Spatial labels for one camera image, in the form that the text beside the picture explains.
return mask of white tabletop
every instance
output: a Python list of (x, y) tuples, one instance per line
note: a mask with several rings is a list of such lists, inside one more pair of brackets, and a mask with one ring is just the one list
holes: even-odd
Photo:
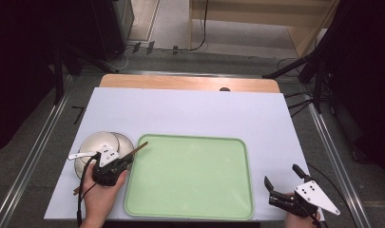
[[(303, 183), (292, 170), (293, 163), (308, 173), (281, 93), (97, 87), (69, 153), (77, 153), (83, 140), (99, 131), (124, 134), (133, 144), (145, 134), (243, 140), (253, 190), (251, 220), (283, 220), (285, 217), (284, 211), (268, 204), (269, 193), (263, 184), (265, 176), (275, 190), (293, 192), (295, 186)], [(72, 196), (72, 191), (79, 182), (74, 161), (66, 161), (45, 219), (76, 219), (77, 197)], [(108, 219), (162, 219), (127, 214), (124, 208), (126, 188), (127, 183)]]

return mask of cable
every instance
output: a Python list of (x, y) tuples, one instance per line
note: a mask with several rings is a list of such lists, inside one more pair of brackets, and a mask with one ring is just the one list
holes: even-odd
[(293, 118), (295, 117), (302, 109), (304, 109), (306, 106), (308, 106), (311, 102), (305, 104), (302, 108), (300, 108), (297, 112), (293, 113), (290, 117)]
[(307, 95), (307, 96), (312, 97), (312, 94), (309, 93), (309, 92), (298, 92), (298, 93), (290, 93), (290, 94), (286, 94), (286, 95), (284, 95), (284, 98), (295, 97), (295, 96), (298, 96), (298, 95)]
[(139, 25), (139, 20), (138, 19), (133, 19), (132, 27), (137, 27)]
[(328, 223), (326, 223), (326, 221), (323, 221), (322, 223), (325, 225), (326, 228), (329, 228)]
[(182, 49), (153, 48), (153, 49), (154, 50), (161, 50), (161, 51), (191, 52), (191, 51), (195, 51), (195, 50), (198, 50), (199, 48), (201, 48), (203, 46), (204, 42), (206, 41), (206, 21), (207, 21), (207, 7), (208, 7), (208, 5), (209, 5), (209, 0), (206, 0), (206, 4), (205, 4), (205, 8), (204, 8), (203, 27), (202, 27), (203, 40), (198, 47), (195, 47), (192, 49), (187, 49), (187, 48), (182, 48)]
[[(286, 60), (297, 60), (297, 58), (284, 58), (284, 59), (281, 59), (278, 61), (278, 64), (276, 66), (277, 70), (280, 70), (280, 64), (283, 62), (283, 61), (286, 61)], [(288, 75), (288, 74), (284, 74), (284, 76), (286, 77), (292, 77), (292, 78), (297, 78), (298, 75)]]
[(110, 63), (108, 63), (108, 62), (105, 62), (105, 63), (106, 63), (108, 66), (110, 66), (110, 67), (112, 67), (112, 68), (114, 68), (114, 69), (118, 69), (118, 70), (126, 68), (127, 65), (129, 64), (129, 60), (127, 59), (126, 53), (127, 53), (130, 49), (132, 49), (132, 48), (133, 48), (133, 47), (129, 47), (129, 48), (127, 48), (127, 49), (125, 50), (125, 52), (124, 52), (124, 57), (125, 57), (125, 59), (126, 59), (126, 63), (125, 63), (123, 66), (114, 66), (114, 65), (112, 65), (112, 64), (110, 64)]
[(317, 218), (315, 216), (313, 216), (313, 214), (309, 213), (307, 211), (307, 209), (305, 209), (305, 207), (303, 207), (298, 201), (297, 201), (296, 205), (298, 205), (305, 213), (307, 213), (307, 215), (309, 217), (311, 217), (311, 219), (313, 219), (313, 224), (316, 225), (317, 228), (321, 228), (319, 221), (317, 220)]
[(87, 192), (88, 192), (89, 190), (91, 190), (91, 188), (93, 188), (95, 185), (97, 185), (96, 182), (94, 182), (94, 184), (93, 184), (91, 187), (89, 187), (89, 188), (87, 189), (87, 191), (85, 191), (85, 193), (84, 193), (83, 196), (82, 196), (82, 200), (85, 198), (85, 195), (87, 194)]
[(79, 196), (77, 199), (77, 225), (80, 227), (82, 225), (82, 199), (84, 196), (82, 196), (82, 191), (83, 191), (83, 184), (85, 182), (85, 176), (86, 176), (86, 171), (88, 169), (88, 166), (90, 165), (91, 161), (97, 159), (99, 156), (101, 156), (100, 153), (97, 153), (96, 155), (92, 156), (87, 163), (85, 164), (85, 168), (83, 169), (83, 174), (82, 177), (80, 178), (80, 187), (79, 187)]
[[(349, 204), (346, 202), (345, 198), (343, 197), (343, 195), (340, 193), (340, 191), (337, 189), (337, 187), (334, 185), (334, 183), (331, 181), (331, 179), (329, 179), (324, 173), (322, 173), (319, 169), (315, 168), (312, 164), (310, 164), (309, 162), (307, 162), (307, 165), (310, 166), (311, 168), (315, 169), (317, 172), (319, 172), (320, 175), (322, 175), (327, 181), (329, 181), (329, 183), (332, 184), (332, 186), (335, 188), (335, 190), (337, 191), (337, 193), (340, 195), (340, 197), (343, 199), (343, 202), (344, 204), (346, 205), (347, 209), (349, 210), (350, 212), (350, 207), (349, 207)], [(352, 220), (355, 221), (355, 218), (353, 217), (352, 213), (350, 213), (350, 216), (352, 217)]]
[(314, 101), (313, 99), (305, 100), (305, 101), (300, 102), (300, 103), (297, 103), (297, 104), (289, 105), (289, 106), (287, 106), (287, 108), (288, 108), (288, 109), (292, 109), (292, 108), (298, 107), (298, 106), (303, 105), (303, 104), (308, 103), (308, 102), (311, 103), (311, 102), (313, 102), (313, 101)]

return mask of light green tray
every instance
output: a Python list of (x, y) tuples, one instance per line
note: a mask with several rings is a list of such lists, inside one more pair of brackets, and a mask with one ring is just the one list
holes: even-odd
[(244, 220), (253, 214), (245, 144), (237, 139), (144, 135), (125, 197), (129, 215)]

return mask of metal rail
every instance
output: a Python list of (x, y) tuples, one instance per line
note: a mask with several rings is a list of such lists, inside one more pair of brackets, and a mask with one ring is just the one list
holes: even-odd
[(29, 152), (29, 156), (27, 157), (17, 178), (15, 179), (13, 185), (8, 191), (8, 194), (5, 197), (2, 206), (0, 207), (0, 227), (4, 228), (8, 226), (8, 223), (12, 214), (14, 213), (15, 208), (19, 200), (23, 196), (24, 191), (26, 190), (26, 186), (29, 183), (29, 179), (35, 169), (35, 166), (41, 158), (44, 148), (48, 142), (49, 136), (54, 126), (56, 125), (59, 116), (62, 113), (62, 110), (65, 107), (65, 104), (67, 102), (67, 96), (74, 87), (76, 81), (75, 79), (76, 78), (70, 75), (67, 76), (65, 81), (65, 87), (67, 88), (67, 90), (65, 91), (61, 101), (57, 105), (55, 105), (50, 111), (46, 123), (44, 124), (40, 134), (38, 135), (37, 140), (35, 141), (33, 147)]
[(325, 146), (326, 152), (328, 154), (329, 160), (331, 161), (332, 167), (335, 170), (337, 175), (337, 180), (341, 186), (343, 195), (349, 205), (350, 211), (353, 215), (353, 218), (358, 228), (369, 228), (371, 224), (367, 219), (367, 216), (364, 212), (360, 198), (357, 195), (356, 189), (353, 186), (349, 175), (346, 172), (346, 169), (343, 165), (342, 160), (337, 152), (334, 141), (329, 134), (328, 128), (322, 118), (322, 114), (318, 114), (315, 107), (310, 104), (310, 112), (313, 117), (314, 123), (318, 129), (319, 135), (322, 139), (322, 142)]

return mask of hand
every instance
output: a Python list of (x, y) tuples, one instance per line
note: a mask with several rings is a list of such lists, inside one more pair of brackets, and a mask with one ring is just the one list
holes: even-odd
[[(317, 212), (316, 218), (317, 220), (320, 219), (319, 212)], [(287, 213), (286, 215), (286, 219), (284, 220), (284, 227), (285, 228), (317, 228), (317, 226), (313, 224), (313, 219), (311, 217), (302, 218), (302, 217), (295, 216), (290, 212)]]
[[(94, 164), (88, 166), (83, 184), (85, 193), (95, 182), (92, 179), (92, 169)], [(86, 219), (82, 223), (82, 228), (102, 227), (106, 217), (112, 210), (116, 196), (125, 183), (126, 171), (122, 172), (115, 186), (102, 186), (95, 184), (85, 195)]]

